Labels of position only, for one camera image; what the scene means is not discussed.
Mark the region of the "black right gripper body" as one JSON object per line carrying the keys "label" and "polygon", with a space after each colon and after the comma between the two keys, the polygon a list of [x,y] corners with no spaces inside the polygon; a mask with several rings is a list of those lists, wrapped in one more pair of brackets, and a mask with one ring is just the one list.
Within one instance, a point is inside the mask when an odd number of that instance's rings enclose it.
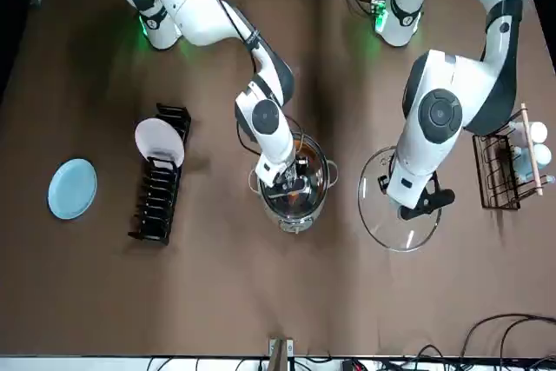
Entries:
{"label": "black right gripper body", "polygon": [[303,187],[308,163],[309,159],[306,156],[296,156],[292,164],[280,175],[280,185],[282,187]]}

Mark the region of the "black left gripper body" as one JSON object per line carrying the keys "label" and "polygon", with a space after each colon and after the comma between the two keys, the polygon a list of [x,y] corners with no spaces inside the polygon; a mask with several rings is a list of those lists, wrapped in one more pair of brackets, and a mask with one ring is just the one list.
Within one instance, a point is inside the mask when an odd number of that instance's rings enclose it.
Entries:
{"label": "black left gripper body", "polygon": [[452,204],[454,200],[455,193],[451,189],[441,189],[434,193],[429,193],[424,189],[413,209],[405,206],[400,207],[400,218],[402,220],[412,220],[421,215],[431,215],[435,210]]}

